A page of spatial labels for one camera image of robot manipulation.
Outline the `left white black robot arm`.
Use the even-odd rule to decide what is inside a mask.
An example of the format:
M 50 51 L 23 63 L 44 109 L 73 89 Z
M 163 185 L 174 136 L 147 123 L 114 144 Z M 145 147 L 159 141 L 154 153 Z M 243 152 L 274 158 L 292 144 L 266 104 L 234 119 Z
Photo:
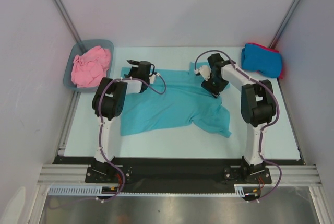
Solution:
M 155 79 L 155 65 L 148 61 L 127 61 L 132 67 L 117 79 L 103 78 L 93 97 L 92 108 L 100 120 L 98 148 L 92 163 L 93 171 L 104 182 L 114 179 L 116 169 L 110 165 L 115 157 L 110 150 L 111 126 L 123 111 L 126 95 L 143 93 Z

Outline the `teal t shirt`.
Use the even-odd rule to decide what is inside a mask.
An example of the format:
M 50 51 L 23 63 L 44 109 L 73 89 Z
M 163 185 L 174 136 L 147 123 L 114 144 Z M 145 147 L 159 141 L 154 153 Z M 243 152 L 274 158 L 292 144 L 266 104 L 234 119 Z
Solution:
M 230 137 L 230 113 L 221 97 L 213 97 L 195 75 L 194 68 L 206 62 L 189 64 L 188 70 L 158 72 L 151 88 L 143 93 L 129 94 L 121 114 L 121 135 L 140 134 L 157 129 L 195 124 L 207 133 Z

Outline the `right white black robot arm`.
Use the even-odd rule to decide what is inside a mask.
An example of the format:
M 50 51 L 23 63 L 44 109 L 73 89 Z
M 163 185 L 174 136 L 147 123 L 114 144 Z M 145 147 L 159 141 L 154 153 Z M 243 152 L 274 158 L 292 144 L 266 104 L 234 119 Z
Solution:
M 230 57 L 224 60 L 222 51 L 208 51 L 208 66 L 197 67 L 194 72 L 204 79 L 201 86 L 217 98 L 228 84 L 241 93 L 241 116 L 247 125 L 246 150 L 242 156 L 241 178 L 253 183 L 265 170 L 262 151 L 266 128 L 274 125 L 279 118 L 279 105 L 269 80 L 256 80 L 246 74 Z

